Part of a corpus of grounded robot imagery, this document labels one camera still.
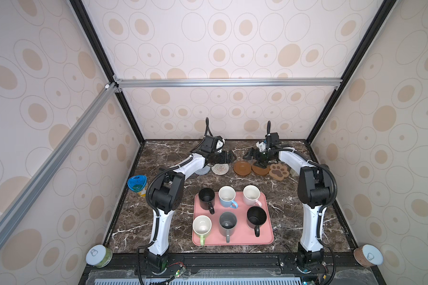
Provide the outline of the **multicolour stitched white coaster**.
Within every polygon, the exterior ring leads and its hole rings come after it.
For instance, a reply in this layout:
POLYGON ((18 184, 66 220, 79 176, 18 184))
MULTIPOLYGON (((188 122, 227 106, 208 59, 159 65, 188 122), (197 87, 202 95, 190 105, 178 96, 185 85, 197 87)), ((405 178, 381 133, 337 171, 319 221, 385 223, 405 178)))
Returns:
POLYGON ((229 165, 228 164, 216 164, 211 167, 211 171, 219 176, 225 175, 229 171, 229 165))

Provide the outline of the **round brown wooden coaster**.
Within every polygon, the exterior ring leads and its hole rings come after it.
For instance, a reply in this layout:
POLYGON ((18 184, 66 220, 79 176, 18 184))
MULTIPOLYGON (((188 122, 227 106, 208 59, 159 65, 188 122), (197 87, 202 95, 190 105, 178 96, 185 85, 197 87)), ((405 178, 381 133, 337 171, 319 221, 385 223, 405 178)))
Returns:
POLYGON ((270 167, 269 167, 269 166, 267 166, 266 168, 262 168, 262 167, 259 167, 259 166, 256 166, 256 165, 253 165, 253 166, 252 166, 252 171, 253 171, 256 175, 259 175, 259 176, 266 176, 266 175, 269 173, 269 171, 270 171, 270 167))

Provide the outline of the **brown paw shaped coaster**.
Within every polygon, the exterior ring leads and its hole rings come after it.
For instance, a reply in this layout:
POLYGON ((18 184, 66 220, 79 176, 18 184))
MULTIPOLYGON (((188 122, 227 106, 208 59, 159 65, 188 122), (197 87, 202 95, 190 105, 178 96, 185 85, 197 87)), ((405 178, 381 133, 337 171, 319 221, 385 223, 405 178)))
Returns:
POLYGON ((274 163, 270 165, 269 176, 275 180, 283 181, 290 176, 290 171, 287 165, 282 163, 274 163))

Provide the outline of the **light blue mug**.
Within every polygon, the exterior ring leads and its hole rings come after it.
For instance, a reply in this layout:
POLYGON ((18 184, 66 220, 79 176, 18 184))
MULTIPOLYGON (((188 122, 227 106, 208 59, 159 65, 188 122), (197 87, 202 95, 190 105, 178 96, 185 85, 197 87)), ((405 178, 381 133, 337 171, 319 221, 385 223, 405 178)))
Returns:
POLYGON ((225 208, 237 209, 238 203, 235 201, 236 192, 231 186, 223 186, 218 192, 220 203, 225 208))

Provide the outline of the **pink white mug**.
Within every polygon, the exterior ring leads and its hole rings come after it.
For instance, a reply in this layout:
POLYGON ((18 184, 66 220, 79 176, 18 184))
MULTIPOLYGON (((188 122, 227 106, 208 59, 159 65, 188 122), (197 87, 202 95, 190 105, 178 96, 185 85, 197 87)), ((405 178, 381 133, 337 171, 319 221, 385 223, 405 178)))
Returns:
POLYGON ((261 196, 260 190, 258 189, 258 187, 254 185, 247 185, 243 189, 243 202, 245 203, 245 205, 262 208, 263 205, 259 201, 260 196, 261 196))

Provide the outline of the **light blue woven coaster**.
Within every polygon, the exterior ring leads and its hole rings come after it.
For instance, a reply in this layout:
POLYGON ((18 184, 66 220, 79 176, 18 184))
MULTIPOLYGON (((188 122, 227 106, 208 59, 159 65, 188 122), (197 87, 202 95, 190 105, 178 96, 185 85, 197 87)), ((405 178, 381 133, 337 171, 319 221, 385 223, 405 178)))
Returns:
POLYGON ((210 166, 205 166, 202 169, 200 169, 198 171, 195 171, 195 174, 197 174, 197 175, 206 175, 206 174, 209 173, 210 170, 211 170, 210 166))

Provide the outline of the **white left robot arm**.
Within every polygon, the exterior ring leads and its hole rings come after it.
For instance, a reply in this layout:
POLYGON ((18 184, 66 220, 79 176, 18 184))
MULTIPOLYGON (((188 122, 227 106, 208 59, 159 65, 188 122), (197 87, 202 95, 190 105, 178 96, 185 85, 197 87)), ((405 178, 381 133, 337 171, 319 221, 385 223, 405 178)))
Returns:
POLYGON ((153 210, 153 226, 150 241, 138 247, 144 250, 144 258, 156 273, 166 270, 168 263, 169 234, 175 210, 183 199, 184 183, 195 172, 207 165, 232 163, 236 156, 223 149, 225 140, 206 135, 190 151, 188 158, 168 168, 160 168, 146 191, 146 202, 153 210))

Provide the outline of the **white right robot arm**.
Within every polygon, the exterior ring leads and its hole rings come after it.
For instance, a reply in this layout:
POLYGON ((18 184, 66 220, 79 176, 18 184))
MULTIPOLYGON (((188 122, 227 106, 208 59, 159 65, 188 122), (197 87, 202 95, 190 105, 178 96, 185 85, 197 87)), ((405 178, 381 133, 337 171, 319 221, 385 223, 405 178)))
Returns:
POLYGON ((243 159, 254 159, 255 165, 261 168, 279 160, 298 173, 297 195, 303 204, 303 233, 298 244, 296 265, 303 273, 314 270, 322 263, 324 248, 327 247, 322 241, 325 211, 334 203, 338 192, 336 179, 329 167, 306 158, 293 147, 283 145, 278 133, 270 131, 243 159))

